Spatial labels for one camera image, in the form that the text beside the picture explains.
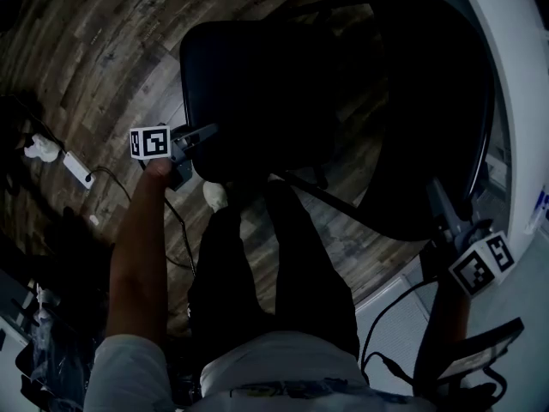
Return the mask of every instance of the power strip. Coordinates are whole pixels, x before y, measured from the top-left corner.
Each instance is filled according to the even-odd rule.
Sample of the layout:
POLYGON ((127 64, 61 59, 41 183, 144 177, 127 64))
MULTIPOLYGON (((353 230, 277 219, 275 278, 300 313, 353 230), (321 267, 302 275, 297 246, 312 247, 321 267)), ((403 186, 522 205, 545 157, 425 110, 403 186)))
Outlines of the power strip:
POLYGON ((95 181, 95 176, 92 175, 92 178, 89 181, 86 181, 86 177, 89 175, 89 169, 86 168, 78 157, 72 151, 69 151, 65 158, 63 159, 63 164, 73 173, 73 175, 80 180, 84 186, 88 189, 92 187, 95 181))

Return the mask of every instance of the person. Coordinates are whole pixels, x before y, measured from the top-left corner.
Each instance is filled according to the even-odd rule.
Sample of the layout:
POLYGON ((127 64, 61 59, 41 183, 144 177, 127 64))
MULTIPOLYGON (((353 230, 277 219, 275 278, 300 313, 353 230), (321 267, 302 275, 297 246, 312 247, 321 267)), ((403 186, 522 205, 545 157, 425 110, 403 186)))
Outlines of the person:
MULTIPOLYGON (((162 352, 167 321, 163 215, 170 169, 166 159, 148 164, 120 227, 106 339, 96 352, 85 412, 176 408, 162 352)), ((271 175, 263 187, 280 245, 274 316, 257 301, 238 208, 222 185, 206 182, 203 191, 214 214, 188 294, 203 399, 190 409, 435 410, 425 399, 374 391, 366 383, 357 364, 351 291, 288 184, 271 175)), ((416 365, 424 382, 436 377, 428 363, 431 351, 462 338, 467 325, 468 304, 454 288, 442 286, 435 305, 447 310, 433 309, 418 358, 427 363, 416 365)))

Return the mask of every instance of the forearm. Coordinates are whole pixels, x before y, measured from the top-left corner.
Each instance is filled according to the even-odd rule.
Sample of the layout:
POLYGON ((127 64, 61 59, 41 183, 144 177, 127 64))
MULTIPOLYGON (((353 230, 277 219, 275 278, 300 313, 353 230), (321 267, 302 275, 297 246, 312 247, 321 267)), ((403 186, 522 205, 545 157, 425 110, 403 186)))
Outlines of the forearm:
POLYGON ((164 247, 166 181, 154 170, 141 176, 112 254, 106 334, 133 334, 161 344, 166 331, 164 247))
POLYGON ((413 374, 418 393, 435 388, 445 368, 444 353, 449 345, 467 337, 470 300, 448 275, 442 276, 431 310, 429 324, 419 347, 413 374))

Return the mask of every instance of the white t-shirt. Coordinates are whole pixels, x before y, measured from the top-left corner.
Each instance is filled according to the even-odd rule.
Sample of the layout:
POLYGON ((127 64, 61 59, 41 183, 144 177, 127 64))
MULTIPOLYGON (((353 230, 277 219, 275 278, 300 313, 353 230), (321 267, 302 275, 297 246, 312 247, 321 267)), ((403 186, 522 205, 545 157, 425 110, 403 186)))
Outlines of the white t-shirt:
MULTIPOLYGON (((352 355, 295 331, 268 333, 204 367, 203 399, 188 410, 427 412, 426 400, 374 391, 352 355)), ((166 358, 137 336, 97 349, 84 412, 173 412, 166 358)))

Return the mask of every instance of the leg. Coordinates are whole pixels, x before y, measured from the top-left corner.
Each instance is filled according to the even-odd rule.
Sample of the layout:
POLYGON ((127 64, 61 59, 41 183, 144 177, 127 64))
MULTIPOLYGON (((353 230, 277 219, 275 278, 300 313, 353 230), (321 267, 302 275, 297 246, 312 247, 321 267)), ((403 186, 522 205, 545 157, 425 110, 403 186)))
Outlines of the leg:
POLYGON ((268 183, 265 200, 280 244, 276 317, 281 326, 321 337, 358 359, 351 290, 334 270, 311 217, 282 180, 268 183))
POLYGON ((239 229, 240 214, 225 207, 212 215, 202 236, 189 290, 190 328, 201 367, 267 329, 239 229))

